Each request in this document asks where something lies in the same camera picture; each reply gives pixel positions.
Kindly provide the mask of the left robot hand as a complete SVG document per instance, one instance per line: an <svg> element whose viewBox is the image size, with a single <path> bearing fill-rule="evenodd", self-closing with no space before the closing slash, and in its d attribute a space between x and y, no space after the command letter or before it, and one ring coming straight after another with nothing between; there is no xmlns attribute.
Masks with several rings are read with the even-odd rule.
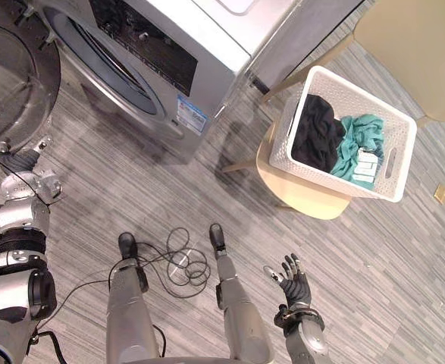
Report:
<svg viewBox="0 0 445 364"><path fill-rule="evenodd" d="M36 166L40 154L51 145L53 139L45 136L33 148L11 151L11 146L6 141L0 142L0 166L6 175L20 172L32 172Z"/></svg>

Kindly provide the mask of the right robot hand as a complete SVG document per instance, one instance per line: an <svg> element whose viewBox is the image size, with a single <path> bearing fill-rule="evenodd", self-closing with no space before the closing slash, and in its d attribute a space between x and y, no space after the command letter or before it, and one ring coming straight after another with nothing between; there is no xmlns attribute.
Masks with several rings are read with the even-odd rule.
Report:
<svg viewBox="0 0 445 364"><path fill-rule="evenodd" d="M285 255L281 267L284 273L277 273L269 265L263 267L263 272L284 292L290 309L309 308L312 303L312 293L307 276L300 267L299 257L294 253Z"/></svg>

